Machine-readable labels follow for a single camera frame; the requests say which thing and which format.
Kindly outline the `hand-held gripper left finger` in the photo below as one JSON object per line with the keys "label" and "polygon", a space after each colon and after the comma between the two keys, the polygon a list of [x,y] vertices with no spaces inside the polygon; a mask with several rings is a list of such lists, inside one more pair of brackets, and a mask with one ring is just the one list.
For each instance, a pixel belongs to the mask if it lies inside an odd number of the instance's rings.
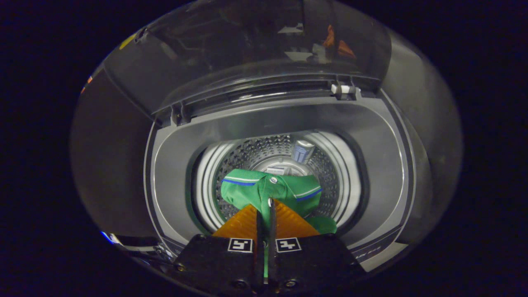
{"label": "hand-held gripper left finger", "polygon": [[208,295],[254,295],[264,284],[262,215],[247,205],[212,235],[195,235],[171,277]]}

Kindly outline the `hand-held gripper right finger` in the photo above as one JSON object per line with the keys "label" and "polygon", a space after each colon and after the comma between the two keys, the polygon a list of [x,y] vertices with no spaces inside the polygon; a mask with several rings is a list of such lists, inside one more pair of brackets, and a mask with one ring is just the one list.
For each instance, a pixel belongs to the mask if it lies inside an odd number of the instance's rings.
{"label": "hand-held gripper right finger", "polygon": [[268,289],[273,295],[316,295],[354,284],[365,269],[333,233],[304,236],[298,214],[287,220],[284,204],[269,200]]}

